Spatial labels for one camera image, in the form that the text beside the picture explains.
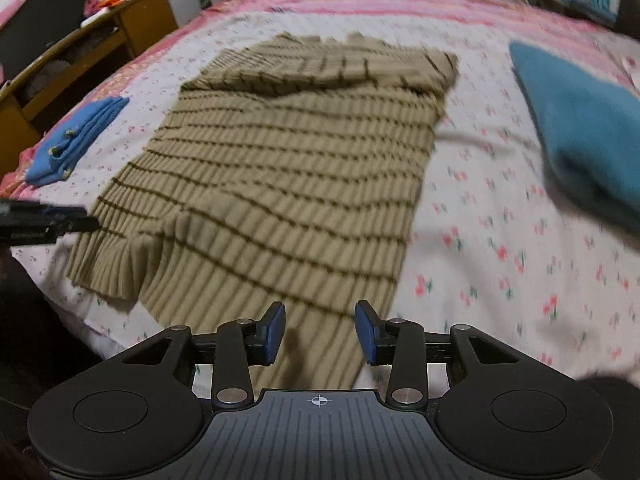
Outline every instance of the wooden cabinet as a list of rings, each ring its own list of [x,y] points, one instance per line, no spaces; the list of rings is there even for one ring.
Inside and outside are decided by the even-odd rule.
[[[0,176],[13,171],[20,152],[39,142],[84,95],[177,28],[169,0],[129,0],[73,31],[5,84],[0,90]],[[24,89],[47,63],[77,50],[99,30],[110,33],[36,95],[25,97]]]

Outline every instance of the ribbed fabric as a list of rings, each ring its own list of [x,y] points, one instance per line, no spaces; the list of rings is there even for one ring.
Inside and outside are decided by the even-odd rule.
[[[456,63],[360,35],[224,51],[98,197],[68,276],[194,332],[282,301],[257,389],[351,386],[353,307],[388,313]]]

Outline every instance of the blue cloth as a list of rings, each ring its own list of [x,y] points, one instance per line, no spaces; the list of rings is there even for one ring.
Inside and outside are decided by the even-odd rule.
[[[640,232],[640,101],[538,48],[514,42],[510,52],[560,186],[588,211]]]
[[[107,97],[85,104],[53,130],[36,150],[25,176],[31,186],[46,186],[66,180],[78,160],[129,102],[128,98]]]

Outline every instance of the shelf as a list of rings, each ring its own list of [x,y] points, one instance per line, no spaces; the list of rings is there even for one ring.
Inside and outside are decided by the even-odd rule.
[[[119,30],[111,37],[104,40],[88,54],[79,59],[73,65],[65,68],[59,73],[47,87],[36,97],[29,101],[23,108],[24,117],[33,120],[50,102],[62,94],[76,79],[87,72],[92,66],[107,57],[118,47],[127,43],[127,36],[124,31]]]

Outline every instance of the white floral bed sheet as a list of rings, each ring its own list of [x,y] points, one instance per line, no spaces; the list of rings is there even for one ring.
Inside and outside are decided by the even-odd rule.
[[[512,39],[529,41],[630,86],[611,34],[498,0],[233,0],[193,29],[121,92],[130,104],[72,176],[36,190],[35,198],[89,207],[142,150],[180,83],[223,48],[285,31],[339,40],[359,31],[454,52],[460,77],[437,129],[393,316],[431,332],[464,322],[571,376],[616,372],[640,383],[640,242],[547,185],[508,54]],[[72,286],[64,268],[73,241],[14,255],[71,314],[76,332],[108,357],[161,330],[141,304],[108,303]],[[384,380],[382,371],[364,368],[357,385]],[[431,393],[440,394],[441,369],[432,380]],[[207,388],[206,374],[196,378],[197,393]]]

